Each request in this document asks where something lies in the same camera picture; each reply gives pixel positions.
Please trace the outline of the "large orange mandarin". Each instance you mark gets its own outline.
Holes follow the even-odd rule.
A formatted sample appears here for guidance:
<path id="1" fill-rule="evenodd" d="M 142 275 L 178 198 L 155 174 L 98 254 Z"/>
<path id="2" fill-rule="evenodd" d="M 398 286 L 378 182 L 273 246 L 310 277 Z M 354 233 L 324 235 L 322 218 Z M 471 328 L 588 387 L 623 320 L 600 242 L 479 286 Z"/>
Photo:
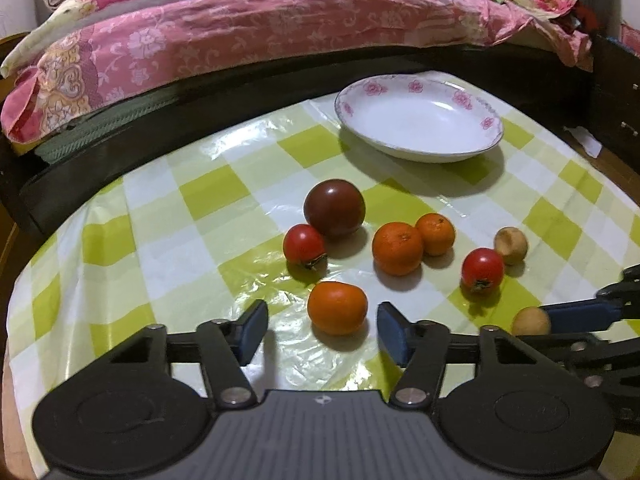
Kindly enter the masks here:
<path id="1" fill-rule="evenodd" d="M 420 232 L 406 222 L 388 222 L 375 232 L 372 256 L 386 274 L 405 276 L 422 263 L 423 240 Z"/>

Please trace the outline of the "black bed frame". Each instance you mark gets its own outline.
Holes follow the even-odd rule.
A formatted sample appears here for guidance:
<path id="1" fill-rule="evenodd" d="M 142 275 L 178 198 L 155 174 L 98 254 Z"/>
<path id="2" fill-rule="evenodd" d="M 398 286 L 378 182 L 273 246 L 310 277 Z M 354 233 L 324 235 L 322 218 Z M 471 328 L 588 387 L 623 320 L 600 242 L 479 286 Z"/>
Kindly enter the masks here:
<path id="1" fill-rule="evenodd" d="M 195 140 L 374 75 L 434 70 L 457 76 L 551 130 L 583 126 L 632 169 L 639 167 L 639 59 L 602 37 L 593 68 L 564 65 L 548 51 L 498 47 L 375 47 L 229 68 L 169 86 L 157 110 L 99 130 L 104 110 L 85 123 L 92 140 L 59 162 L 14 154 L 1 142 L 1 203 L 43 242 L 105 185 Z"/>

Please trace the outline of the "white floral rimmed plate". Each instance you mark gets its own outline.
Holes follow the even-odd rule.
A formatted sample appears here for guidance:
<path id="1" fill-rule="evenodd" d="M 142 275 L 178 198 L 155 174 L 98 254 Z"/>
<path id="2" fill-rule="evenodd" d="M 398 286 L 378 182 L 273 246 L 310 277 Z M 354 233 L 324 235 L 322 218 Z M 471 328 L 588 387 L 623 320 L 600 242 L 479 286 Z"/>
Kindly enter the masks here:
<path id="1" fill-rule="evenodd" d="M 503 123 L 460 84 L 428 75 L 378 75 L 337 93 L 341 124 L 380 152 L 409 162 L 462 162 L 495 148 Z"/>

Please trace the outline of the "large dark red tomato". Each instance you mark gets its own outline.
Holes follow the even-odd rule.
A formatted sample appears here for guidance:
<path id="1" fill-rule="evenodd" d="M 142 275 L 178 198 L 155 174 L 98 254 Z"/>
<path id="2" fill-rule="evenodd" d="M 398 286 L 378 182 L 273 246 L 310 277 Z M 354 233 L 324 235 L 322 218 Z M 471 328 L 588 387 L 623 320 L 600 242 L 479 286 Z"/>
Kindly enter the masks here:
<path id="1" fill-rule="evenodd" d="M 315 185 L 304 201 L 308 224 L 321 235 L 339 238 L 357 231 L 366 216 L 366 203 L 358 188 L 343 179 Z"/>

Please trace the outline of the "tan longan fruit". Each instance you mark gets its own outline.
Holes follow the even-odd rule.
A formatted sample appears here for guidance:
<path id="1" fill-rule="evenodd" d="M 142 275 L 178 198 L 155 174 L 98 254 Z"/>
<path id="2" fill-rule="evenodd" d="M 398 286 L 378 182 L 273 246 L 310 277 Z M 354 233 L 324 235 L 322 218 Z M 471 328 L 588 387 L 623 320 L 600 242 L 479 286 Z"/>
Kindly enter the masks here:
<path id="1" fill-rule="evenodd" d="M 516 266 L 524 261 L 528 253 L 525 234 L 514 226 L 505 226 L 494 237 L 494 249 L 507 266 Z"/>
<path id="2" fill-rule="evenodd" d="M 538 307 L 527 307 L 518 311 L 511 324 L 514 336 L 537 336 L 551 333 L 551 321 L 548 313 Z"/>

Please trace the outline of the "green white checkered tablecloth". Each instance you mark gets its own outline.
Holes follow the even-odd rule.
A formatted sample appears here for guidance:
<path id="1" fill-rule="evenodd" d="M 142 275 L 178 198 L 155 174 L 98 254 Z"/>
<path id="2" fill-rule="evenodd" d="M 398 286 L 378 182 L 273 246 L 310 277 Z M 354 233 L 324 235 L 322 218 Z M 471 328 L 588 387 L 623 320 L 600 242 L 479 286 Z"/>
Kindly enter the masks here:
<path id="1" fill-rule="evenodd" d="M 455 332 L 509 327 L 519 310 L 591 296 L 639 260 L 638 206 L 543 126 L 490 93 L 445 73 L 498 113 L 492 150 L 449 164 L 390 157 L 344 128 L 335 96 L 306 100 L 221 130 L 131 171 L 74 212 L 17 279 L 9 304 L 10 374 L 17 414 L 8 443 L 20 476 L 44 474 L 32 414 L 53 388 L 145 325 L 188 332 L 265 300 L 269 330 L 247 367 L 255 389 L 380 390 L 399 372 L 376 341 L 373 318 L 352 338 L 311 327 L 314 282 L 288 268 L 285 232 L 303 221 L 318 183 L 358 188 L 366 218 L 332 247 L 326 277 L 360 287 L 370 304 L 388 300 L 408 318 Z M 405 276 L 383 272 L 372 240 L 380 226 L 442 214 L 456 230 L 445 255 L 424 254 Z M 464 258 L 494 249 L 505 226 L 521 230 L 528 253 L 492 292 L 470 292 Z"/>

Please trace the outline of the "small orange mandarin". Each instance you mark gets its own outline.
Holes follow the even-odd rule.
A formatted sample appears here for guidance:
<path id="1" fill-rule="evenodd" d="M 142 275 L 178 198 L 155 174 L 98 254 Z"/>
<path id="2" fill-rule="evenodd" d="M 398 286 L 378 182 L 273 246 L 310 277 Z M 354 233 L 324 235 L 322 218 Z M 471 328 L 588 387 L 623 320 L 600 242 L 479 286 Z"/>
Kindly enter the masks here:
<path id="1" fill-rule="evenodd" d="M 442 214 L 424 214 L 417 222 L 424 254 L 430 257 L 439 257 L 449 252 L 456 240 L 454 225 Z"/>

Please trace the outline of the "small red tomato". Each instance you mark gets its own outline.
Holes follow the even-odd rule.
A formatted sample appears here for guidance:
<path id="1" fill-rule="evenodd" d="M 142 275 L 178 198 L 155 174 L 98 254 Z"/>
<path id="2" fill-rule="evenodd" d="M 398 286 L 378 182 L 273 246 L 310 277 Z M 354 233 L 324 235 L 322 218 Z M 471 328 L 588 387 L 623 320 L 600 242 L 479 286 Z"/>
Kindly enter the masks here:
<path id="1" fill-rule="evenodd" d="M 470 292 L 492 292 L 503 277 L 504 263 L 495 249 L 476 248 L 462 262 L 461 281 Z"/>
<path id="2" fill-rule="evenodd" d="M 320 233 L 308 224 L 296 224 L 283 239 L 283 255 L 288 263 L 311 269 L 326 258 L 326 246 Z"/>

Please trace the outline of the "pink floral quilt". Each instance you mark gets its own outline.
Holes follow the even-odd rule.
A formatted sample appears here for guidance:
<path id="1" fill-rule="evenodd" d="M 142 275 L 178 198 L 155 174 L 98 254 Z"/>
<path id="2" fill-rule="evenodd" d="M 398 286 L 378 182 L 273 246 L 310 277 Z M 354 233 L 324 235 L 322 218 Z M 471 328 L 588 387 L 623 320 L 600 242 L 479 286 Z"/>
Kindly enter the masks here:
<path id="1" fill-rule="evenodd" d="M 34 144 L 139 94 L 234 66 L 366 47 L 492 47 L 535 34 L 569 66 L 577 0 L 66 0 L 1 66 L 1 130 Z"/>

